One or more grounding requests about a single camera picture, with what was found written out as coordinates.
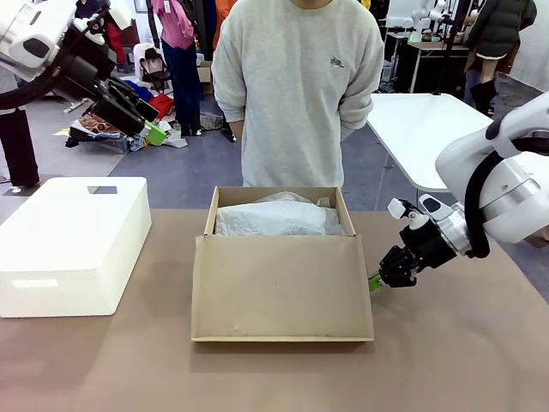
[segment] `white tissue paper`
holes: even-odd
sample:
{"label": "white tissue paper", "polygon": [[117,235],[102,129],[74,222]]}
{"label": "white tissue paper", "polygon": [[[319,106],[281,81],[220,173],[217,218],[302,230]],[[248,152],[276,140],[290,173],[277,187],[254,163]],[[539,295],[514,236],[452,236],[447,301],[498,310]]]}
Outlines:
{"label": "white tissue paper", "polygon": [[317,206],[304,197],[285,191],[255,203],[219,208],[215,234],[344,235],[345,231],[337,210],[329,208],[329,199],[320,199]]}

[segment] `black pants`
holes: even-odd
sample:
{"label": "black pants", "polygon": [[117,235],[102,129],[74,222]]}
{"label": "black pants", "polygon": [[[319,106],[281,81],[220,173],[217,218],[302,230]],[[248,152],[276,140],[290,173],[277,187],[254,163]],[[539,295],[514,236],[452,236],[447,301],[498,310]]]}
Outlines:
{"label": "black pants", "polygon": [[183,134],[188,136],[200,130],[200,100],[203,99],[196,68],[196,47],[193,43],[184,50],[162,40],[162,50],[172,78],[175,119],[181,124]]}
{"label": "black pants", "polygon": [[0,115],[0,142],[8,162],[13,186],[32,186],[39,182],[33,141],[28,129],[27,114],[16,109]]}

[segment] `person in pink shirt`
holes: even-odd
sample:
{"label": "person in pink shirt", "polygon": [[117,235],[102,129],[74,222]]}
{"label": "person in pink shirt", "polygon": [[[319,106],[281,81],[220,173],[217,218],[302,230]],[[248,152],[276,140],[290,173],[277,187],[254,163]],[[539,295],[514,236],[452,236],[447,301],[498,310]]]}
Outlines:
{"label": "person in pink shirt", "polygon": [[196,68],[195,29],[178,0],[152,0],[162,27],[162,50],[172,77],[176,120],[184,136],[202,134],[202,85]]}

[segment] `orange garment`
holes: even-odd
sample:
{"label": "orange garment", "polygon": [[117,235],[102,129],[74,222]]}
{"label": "orange garment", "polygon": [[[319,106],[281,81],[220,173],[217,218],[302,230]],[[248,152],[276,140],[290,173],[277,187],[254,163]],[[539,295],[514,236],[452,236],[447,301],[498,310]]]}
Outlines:
{"label": "orange garment", "polygon": [[221,25],[229,16],[229,12],[236,2],[237,0],[215,0],[215,9],[217,10],[217,28],[215,29],[214,36],[214,50],[217,48],[217,44],[220,41]]}

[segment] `open shoe box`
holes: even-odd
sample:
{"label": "open shoe box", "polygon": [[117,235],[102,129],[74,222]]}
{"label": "open shoe box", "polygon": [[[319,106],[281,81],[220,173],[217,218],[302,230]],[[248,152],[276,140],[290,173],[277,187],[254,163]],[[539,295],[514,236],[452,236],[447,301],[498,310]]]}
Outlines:
{"label": "open shoe box", "polygon": [[[328,197],[344,236],[221,236],[217,209],[291,191]],[[215,188],[196,238],[191,338],[195,342],[373,340],[362,239],[338,188]]]}

